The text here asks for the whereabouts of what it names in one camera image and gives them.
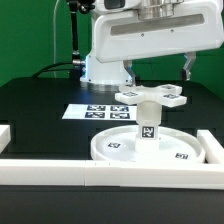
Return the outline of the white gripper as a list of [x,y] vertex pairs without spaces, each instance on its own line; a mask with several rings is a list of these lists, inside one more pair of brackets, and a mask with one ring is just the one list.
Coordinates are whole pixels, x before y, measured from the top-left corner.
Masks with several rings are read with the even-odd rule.
[[186,53],[181,78],[188,81],[195,51],[224,43],[222,10],[222,0],[125,0],[119,9],[108,9],[104,0],[97,0],[96,58],[102,63],[124,61],[135,86],[131,60]]

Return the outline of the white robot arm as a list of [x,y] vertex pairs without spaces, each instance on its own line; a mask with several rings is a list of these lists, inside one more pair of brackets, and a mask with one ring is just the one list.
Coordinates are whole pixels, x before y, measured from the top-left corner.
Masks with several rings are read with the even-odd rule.
[[189,79],[196,53],[224,43],[223,0],[95,0],[93,6],[84,86],[133,84],[132,61],[180,53]]

